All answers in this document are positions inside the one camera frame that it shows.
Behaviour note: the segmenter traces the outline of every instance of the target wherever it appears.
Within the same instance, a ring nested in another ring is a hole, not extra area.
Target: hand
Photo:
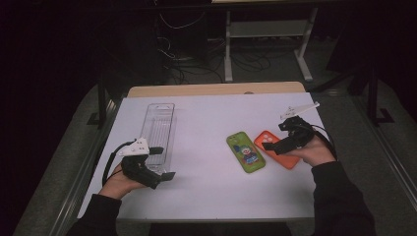
[[[313,167],[326,162],[336,161],[325,143],[317,136],[314,136],[304,147],[292,150],[285,155],[296,155]]]
[[[98,194],[112,199],[121,200],[132,190],[145,187],[145,185],[126,177],[126,175],[123,174],[122,166],[119,164],[116,168],[114,168],[111,177],[107,180]]]

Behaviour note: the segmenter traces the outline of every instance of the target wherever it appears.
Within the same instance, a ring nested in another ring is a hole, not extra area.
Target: green phone case
[[[227,137],[226,141],[245,172],[252,173],[266,165],[264,157],[261,156],[245,132],[231,135]]]

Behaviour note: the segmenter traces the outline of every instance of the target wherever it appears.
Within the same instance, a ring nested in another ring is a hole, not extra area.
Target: orange phone case
[[[294,155],[277,155],[273,150],[265,150],[262,143],[276,143],[279,137],[275,136],[270,131],[262,131],[261,134],[254,140],[254,144],[264,153],[272,157],[276,162],[287,169],[292,169],[300,160],[300,157]]]

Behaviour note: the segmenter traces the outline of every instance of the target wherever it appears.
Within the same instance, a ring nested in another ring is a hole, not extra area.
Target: phone case
[[[227,144],[247,173],[263,168],[266,161],[245,132],[227,137]]]
[[[273,150],[265,150],[262,143],[276,143],[279,141],[279,137],[275,136],[270,131],[263,131],[261,134],[254,140],[255,145],[261,149],[264,153],[272,157],[279,164],[287,169],[292,169],[300,160],[300,157],[293,155],[277,155]]]

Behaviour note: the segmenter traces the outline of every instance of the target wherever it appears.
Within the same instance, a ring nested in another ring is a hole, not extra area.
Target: table leg
[[[298,66],[300,67],[301,73],[303,73],[304,80],[306,82],[311,82],[313,77],[310,73],[310,70],[304,60],[304,52],[307,48],[307,43],[309,42],[310,35],[313,29],[314,21],[317,15],[317,8],[314,8],[311,12],[310,19],[306,24],[306,28],[304,29],[303,40],[301,43],[300,48],[294,50],[295,57],[297,58]]]
[[[224,56],[224,80],[227,83],[233,82],[232,62],[230,61],[230,11],[226,16],[226,55]]]

